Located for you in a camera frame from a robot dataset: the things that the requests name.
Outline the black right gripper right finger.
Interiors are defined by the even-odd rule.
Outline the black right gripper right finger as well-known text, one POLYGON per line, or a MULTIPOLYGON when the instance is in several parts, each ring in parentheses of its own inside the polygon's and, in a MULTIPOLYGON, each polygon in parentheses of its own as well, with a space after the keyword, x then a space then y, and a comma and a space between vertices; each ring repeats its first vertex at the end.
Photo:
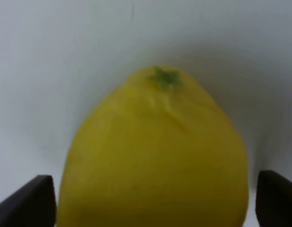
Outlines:
POLYGON ((292 227, 292 182, 275 171, 260 171, 255 211, 261 227, 292 227))

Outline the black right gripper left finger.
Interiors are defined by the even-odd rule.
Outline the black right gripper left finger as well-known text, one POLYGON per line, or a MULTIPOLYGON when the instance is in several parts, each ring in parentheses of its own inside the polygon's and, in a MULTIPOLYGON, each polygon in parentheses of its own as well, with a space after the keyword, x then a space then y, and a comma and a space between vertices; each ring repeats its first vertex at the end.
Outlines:
POLYGON ((56 200, 53 178, 38 175, 0 203, 0 227, 53 227, 56 200))

